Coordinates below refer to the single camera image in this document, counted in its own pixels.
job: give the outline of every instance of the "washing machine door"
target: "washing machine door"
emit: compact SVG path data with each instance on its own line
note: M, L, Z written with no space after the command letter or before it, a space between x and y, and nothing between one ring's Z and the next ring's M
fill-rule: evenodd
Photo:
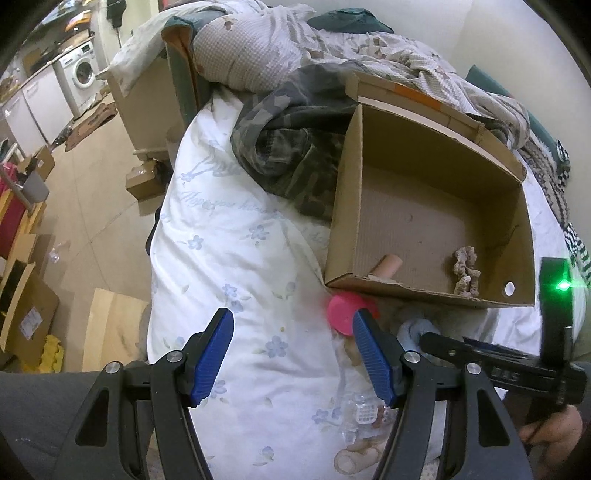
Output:
M92 70L90 59L81 58L72 68L72 80L74 85L80 89L90 87L95 82L96 76Z

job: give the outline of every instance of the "pink bottle cap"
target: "pink bottle cap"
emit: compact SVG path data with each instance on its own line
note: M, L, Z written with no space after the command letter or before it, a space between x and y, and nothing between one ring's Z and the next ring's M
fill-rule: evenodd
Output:
M379 317L378 307L371 299L350 291L335 294L326 309L329 325L343 335L353 335L353 315L359 309L368 309L374 318Z

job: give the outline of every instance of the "blanket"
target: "blanket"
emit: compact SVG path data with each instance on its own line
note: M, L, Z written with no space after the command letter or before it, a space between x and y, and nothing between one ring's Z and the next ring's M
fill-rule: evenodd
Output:
M240 165L267 192L330 221L340 153L357 103L346 76L356 61L308 65L269 95L247 98L230 138Z
M369 73L420 90L461 112L504 121L510 148L521 148L527 141L529 116L523 105L465 81L429 46L384 32L315 30L306 23L313 14L307 5L296 5L217 18L195 35L196 70L210 82L263 94L280 88L300 67L354 60Z

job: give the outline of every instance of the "red bag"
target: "red bag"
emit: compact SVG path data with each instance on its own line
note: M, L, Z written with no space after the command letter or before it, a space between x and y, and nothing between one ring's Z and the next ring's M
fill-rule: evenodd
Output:
M6 163L0 168L4 168L8 177L12 181L17 180L17 166L11 163ZM0 179L0 194L10 187L6 185L3 179ZM17 234L18 226L21 224L22 216L25 213L25 206L15 197L12 197L10 205L4 214L2 222L0 222L0 256L8 259L8 254L14 242L14 237Z

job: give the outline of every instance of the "white bed sheet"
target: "white bed sheet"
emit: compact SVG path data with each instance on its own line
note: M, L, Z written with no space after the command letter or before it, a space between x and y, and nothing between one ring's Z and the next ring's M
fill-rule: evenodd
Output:
M220 87L178 150L151 248L148 357L154 362L180 349L218 307L230 308L232 343L210 397L191 412L212 474L338 479L343 469L354 472L381 450L380 445L364 449L358 463L335 462L344 448L340 402L371 384L352 340L333 333L324 318L330 298L322 282L329 227L265 193L238 165L229 137L241 107ZM566 257L567 249L531 173L524 189L539 268L542 256ZM576 293L577 332L585 295ZM377 301L382 318L393 317L402 305ZM422 308L445 335L539 351L537 308ZM438 408L427 460L439 455L442 415ZM374 469L351 478L370 479Z

